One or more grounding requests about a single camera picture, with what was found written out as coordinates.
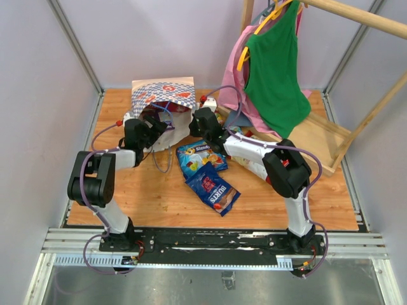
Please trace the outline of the blue checkered paper bag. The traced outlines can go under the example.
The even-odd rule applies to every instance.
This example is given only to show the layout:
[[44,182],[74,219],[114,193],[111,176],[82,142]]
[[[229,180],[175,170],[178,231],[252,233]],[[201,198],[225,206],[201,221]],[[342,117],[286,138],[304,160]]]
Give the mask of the blue checkered paper bag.
[[150,147],[155,166],[167,173],[172,165],[172,147],[189,134],[188,125],[192,114],[198,109],[195,84],[192,76],[174,78],[137,79],[132,81],[130,109],[136,118],[144,121],[145,115],[160,120],[158,113],[171,112],[174,130],[165,131]]

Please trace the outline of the teal snack packet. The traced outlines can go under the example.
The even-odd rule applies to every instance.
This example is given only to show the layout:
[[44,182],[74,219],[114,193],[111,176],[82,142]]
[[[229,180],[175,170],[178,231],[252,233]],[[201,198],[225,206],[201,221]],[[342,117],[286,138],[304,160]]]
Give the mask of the teal snack packet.
[[231,126],[231,127],[230,127],[230,130],[231,130],[233,133],[243,134],[242,129],[241,129],[241,127],[239,127],[239,126]]

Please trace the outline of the pink shirt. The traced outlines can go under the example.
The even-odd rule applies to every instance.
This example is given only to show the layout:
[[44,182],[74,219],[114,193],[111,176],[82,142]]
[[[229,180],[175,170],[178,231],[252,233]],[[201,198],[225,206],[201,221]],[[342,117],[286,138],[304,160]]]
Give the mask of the pink shirt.
[[[219,92],[218,103],[232,110],[241,110],[251,121],[253,127],[263,133],[273,133],[281,137],[277,132],[270,129],[261,119],[258,110],[255,108],[250,98],[246,95],[244,88],[249,78],[249,59],[244,62],[242,70],[237,70],[239,57],[242,53],[246,42],[252,33],[256,30],[256,26],[248,26],[240,35],[238,41],[233,47],[226,69],[223,76],[222,86],[223,89]],[[261,30],[260,34],[268,29],[265,27]]]

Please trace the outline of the blue Slendy candy bag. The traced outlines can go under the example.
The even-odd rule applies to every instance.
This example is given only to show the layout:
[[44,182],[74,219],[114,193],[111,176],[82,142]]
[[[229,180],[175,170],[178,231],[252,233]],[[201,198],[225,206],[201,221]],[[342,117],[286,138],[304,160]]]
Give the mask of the blue Slendy candy bag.
[[214,152],[204,140],[178,147],[176,156],[185,179],[192,177],[207,163],[217,172],[228,169],[226,158]]

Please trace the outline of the red chips bag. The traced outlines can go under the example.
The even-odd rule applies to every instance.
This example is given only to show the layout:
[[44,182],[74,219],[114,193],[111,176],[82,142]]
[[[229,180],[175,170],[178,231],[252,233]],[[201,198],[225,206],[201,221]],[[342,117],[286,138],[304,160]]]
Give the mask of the red chips bag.
[[241,134],[231,136],[226,141],[226,152],[228,155],[264,181],[267,181],[268,174],[263,163],[263,158],[266,153],[272,151],[273,148],[268,147],[266,142]]

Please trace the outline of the yellow hanger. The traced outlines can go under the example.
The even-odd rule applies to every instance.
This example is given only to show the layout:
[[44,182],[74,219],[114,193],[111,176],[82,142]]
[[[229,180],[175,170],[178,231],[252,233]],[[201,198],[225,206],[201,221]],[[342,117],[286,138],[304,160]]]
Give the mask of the yellow hanger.
[[[275,20],[277,17],[279,17],[281,15],[281,12],[283,10],[283,8],[285,8],[286,6],[289,6],[292,3],[293,0],[288,0],[288,1],[283,1],[281,4],[279,4],[278,1],[274,1],[275,3],[275,7],[274,9],[271,11],[271,13],[258,25],[258,27],[256,28],[256,30],[252,33],[252,36],[257,36],[261,30],[264,28],[264,26],[266,26],[269,21],[271,20]],[[241,71],[243,64],[245,61],[247,61],[249,59],[249,47],[248,46],[244,46],[242,53],[239,57],[238,60],[238,64],[237,64],[237,70]]]

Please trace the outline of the dark blue snack packet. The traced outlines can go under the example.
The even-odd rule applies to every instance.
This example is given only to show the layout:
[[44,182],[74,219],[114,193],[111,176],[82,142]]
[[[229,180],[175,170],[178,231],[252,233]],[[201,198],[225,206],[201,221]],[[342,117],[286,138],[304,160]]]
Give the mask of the dark blue snack packet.
[[203,203],[222,217],[240,197],[240,192],[222,179],[210,163],[199,168],[185,183]]

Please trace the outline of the green tank top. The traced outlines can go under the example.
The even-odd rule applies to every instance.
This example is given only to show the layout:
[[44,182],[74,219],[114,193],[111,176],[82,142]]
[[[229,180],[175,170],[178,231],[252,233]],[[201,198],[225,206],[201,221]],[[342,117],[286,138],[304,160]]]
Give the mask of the green tank top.
[[266,126],[282,138],[287,138],[311,111],[297,76],[299,6],[293,1],[273,27],[246,42],[249,78],[244,91]]

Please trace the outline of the purple snack packet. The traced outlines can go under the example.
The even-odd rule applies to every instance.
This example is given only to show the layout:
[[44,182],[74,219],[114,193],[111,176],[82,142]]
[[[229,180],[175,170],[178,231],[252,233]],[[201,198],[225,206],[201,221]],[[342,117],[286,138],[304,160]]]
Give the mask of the purple snack packet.
[[158,117],[161,122],[167,125],[166,131],[174,130],[174,120],[171,112],[162,111],[158,113]]

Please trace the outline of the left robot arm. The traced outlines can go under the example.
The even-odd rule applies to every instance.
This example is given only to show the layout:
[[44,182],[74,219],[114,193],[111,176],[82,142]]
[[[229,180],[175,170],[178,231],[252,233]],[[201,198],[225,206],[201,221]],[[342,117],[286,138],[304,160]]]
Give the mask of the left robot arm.
[[89,208],[103,223],[99,250],[105,252],[129,252],[136,246],[143,246],[132,220],[114,200],[116,172],[139,166],[144,159],[144,150],[153,147],[168,124],[147,115],[142,120],[119,120],[103,132],[121,126],[124,137],[116,147],[96,150],[91,143],[91,151],[77,154],[67,185],[68,198]]

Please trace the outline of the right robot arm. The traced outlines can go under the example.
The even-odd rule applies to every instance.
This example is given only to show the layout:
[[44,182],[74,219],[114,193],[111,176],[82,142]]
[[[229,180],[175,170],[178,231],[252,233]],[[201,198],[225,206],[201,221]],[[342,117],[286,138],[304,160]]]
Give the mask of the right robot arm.
[[289,249],[295,254],[306,252],[315,235],[307,194],[312,171],[300,150],[287,139],[264,142],[224,128],[208,107],[194,112],[189,128],[191,136],[203,138],[215,153],[264,167],[270,185],[285,201]]

